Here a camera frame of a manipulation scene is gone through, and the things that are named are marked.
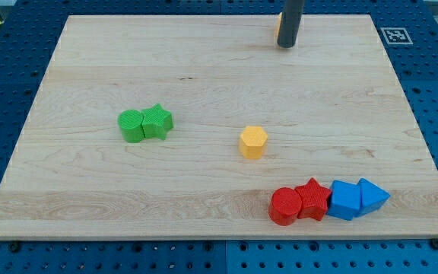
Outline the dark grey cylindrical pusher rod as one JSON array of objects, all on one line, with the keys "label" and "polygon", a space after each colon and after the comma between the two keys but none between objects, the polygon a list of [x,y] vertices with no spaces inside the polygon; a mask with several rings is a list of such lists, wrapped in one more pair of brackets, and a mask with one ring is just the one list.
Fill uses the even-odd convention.
[{"label": "dark grey cylindrical pusher rod", "polygon": [[291,48],[296,44],[305,0],[286,0],[280,16],[277,44]]}]

